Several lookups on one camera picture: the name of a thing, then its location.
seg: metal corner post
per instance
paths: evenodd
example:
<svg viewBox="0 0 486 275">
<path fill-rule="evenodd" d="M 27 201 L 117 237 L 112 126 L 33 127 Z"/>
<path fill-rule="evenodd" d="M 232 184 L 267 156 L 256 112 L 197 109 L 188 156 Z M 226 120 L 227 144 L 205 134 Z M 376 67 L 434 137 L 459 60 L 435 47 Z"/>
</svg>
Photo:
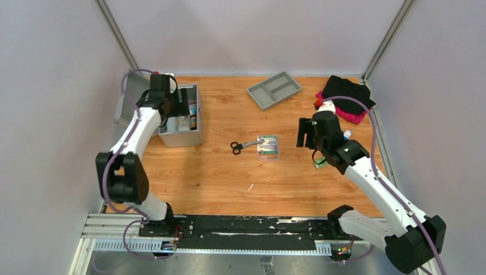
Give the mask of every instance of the metal corner post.
<svg viewBox="0 0 486 275">
<path fill-rule="evenodd" d="M 380 46 L 378 47 L 377 51 L 375 52 L 375 55 L 371 59 L 371 62 L 368 64 L 368 67 L 366 68 L 366 71 L 364 72 L 362 78 L 363 81 L 368 80 L 370 77 L 371 73 L 375 69 L 378 61 L 382 57 L 383 53 L 385 52 L 386 48 L 388 47 L 388 44 L 390 43 L 391 39 L 397 32 L 397 29 L 400 27 L 400 24 L 403 22 L 403 19 L 405 19 L 408 11 L 410 10 L 412 4 L 416 0 L 404 0 L 402 6 L 398 10 L 397 16 L 395 16 L 395 19 L 393 19 L 393 22 L 390 25 L 390 28 L 388 29 L 388 32 L 386 33 L 385 37 L 383 38 L 383 41 L 381 42 Z"/>
<path fill-rule="evenodd" d="M 118 28 L 115 19 L 113 18 L 113 15 L 111 14 L 108 5 L 105 0 L 95 0 L 96 5 L 100 9 L 101 15 L 105 19 L 109 30 L 113 34 L 113 37 L 116 40 L 116 43 L 120 47 L 121 52 L 123 53 L 123 56 L 127 60 L 128 66 L 130 66 L 130 69 L 138 69 L 138 64 L 135 61 L 134 56 L 130 52 L 130 49 L 128 48 L 128 45 L 123 38 L 122 33 L 120 32 L 120 29 Z"/>
</svg>

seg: gray floor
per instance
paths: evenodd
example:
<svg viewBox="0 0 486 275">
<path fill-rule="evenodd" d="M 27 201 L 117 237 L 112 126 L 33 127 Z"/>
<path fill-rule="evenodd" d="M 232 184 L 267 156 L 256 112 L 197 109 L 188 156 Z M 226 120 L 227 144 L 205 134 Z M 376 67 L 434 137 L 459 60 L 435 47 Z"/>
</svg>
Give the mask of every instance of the gray floor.
<svg viewBox="0 0 486 275">
<path fill-rule="evenodd" d="M 356 245 L 355 257 L 367 248 Z M 103 252 L 97 255 L 96 266 L 108 270 L 128 257 L 125 252 Z M 99 274 L 90 266 L 88 275 Z M 167 260 L 144 261 L 130 258 L 112 273 L 104 274 L 188 274 L 188 275 L 285 275 L 285 274 L 401 274 L 378 249 L 367 258 L 339 266 L 321 256 L 257 256 L 219 254 L 175 254 Z"/>
</svg>

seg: black scissors handle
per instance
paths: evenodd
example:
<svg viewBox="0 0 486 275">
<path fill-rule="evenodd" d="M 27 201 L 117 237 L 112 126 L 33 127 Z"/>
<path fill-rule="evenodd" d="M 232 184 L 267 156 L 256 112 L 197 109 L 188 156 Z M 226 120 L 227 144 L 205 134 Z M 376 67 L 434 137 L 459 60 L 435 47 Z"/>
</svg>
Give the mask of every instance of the black scissors handle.
<svg viewBox="0 0 486 275">
<path fill-rule="evenodd" d="M 233 149 L 233 155 L 239 155 L 243 149 L 243 144 L 237 142 L 231 142 L 230 146 Z"/>
</svg>

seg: scissors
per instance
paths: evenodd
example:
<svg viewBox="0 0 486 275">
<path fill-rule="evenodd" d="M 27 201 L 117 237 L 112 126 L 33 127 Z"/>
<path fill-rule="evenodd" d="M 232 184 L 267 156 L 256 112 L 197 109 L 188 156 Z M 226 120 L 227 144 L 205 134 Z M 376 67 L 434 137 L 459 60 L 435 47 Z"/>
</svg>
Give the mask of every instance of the scissors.
<svg viewBox="0 0 486 275">
<path fill-rule="evenodd" d="M 265 142 L 264 140 L 258 140 L 256 142 L 247 142 L 247 143 L 237 143 L 237 142 L 231 142 L 231 148 L 233 149 L 233 155 L 239 155 L 241 153 L 241 149 L 248 147 L 250 145 L 254 144 L 262 144 Z"/>
</svg>

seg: gray tray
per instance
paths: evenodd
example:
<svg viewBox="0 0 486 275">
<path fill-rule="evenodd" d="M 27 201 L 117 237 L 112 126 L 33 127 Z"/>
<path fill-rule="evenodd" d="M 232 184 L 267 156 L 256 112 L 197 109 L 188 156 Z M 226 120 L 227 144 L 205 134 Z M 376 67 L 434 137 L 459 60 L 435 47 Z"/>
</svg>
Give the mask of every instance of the gray tray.
<svg viewBox="0 0 486 275">
<path fill-rule="evenodd" d="M 263 111 L 297 94 L 302 90 L 295 79 L 282 72 L 248 88 L 248 93 Z"/>
</svg>

